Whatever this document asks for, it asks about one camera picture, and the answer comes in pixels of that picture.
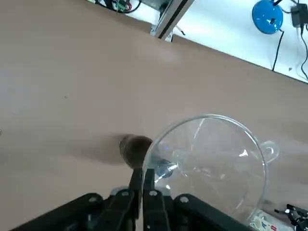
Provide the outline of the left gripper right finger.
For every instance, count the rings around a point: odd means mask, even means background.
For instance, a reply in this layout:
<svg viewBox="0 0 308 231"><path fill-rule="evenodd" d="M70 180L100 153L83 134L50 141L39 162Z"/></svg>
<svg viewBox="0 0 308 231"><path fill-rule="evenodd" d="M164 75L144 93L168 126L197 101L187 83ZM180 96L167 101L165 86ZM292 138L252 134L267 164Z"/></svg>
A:
<svg viewBox="0 0 308 231"><path fill-rule="evenodd" d="M249 231L250 229L199 198L163 195L154 186L155 170L143 180L143 229L147 231Z"/></svg>

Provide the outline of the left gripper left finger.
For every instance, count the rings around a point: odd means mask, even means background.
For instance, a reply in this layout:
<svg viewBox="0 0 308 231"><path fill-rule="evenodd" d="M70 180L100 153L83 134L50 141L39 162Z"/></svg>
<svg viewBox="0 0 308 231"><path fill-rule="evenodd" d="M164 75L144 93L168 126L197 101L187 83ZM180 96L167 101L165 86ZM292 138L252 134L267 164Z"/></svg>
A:
<svg viewBox="0 0 308 231"><path fill-rule="evenodd" d="M87 193L14 228L16 231L133 231L139 217L142 169L108 198Z"/></svg>

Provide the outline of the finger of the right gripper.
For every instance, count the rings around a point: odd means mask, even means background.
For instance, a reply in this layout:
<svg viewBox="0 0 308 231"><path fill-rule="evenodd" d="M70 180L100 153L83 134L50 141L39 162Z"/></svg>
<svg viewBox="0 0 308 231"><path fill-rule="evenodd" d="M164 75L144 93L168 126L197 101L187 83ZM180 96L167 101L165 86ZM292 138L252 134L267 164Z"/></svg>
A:
<svg viewBox="0 0 308 231"><path fill-rule="evenodd" d="M307 218L308 211L295 205L287 204L284 209L274 209L278 214L284 214L291 218Z"/></svg>
<svg viewBox="0 0 308 231"><path fill-rule="evenodd" d="M307 227L308 226L307 217L300 217L300 218L289 217L289 220L291 224L295 227Z"/></svg>

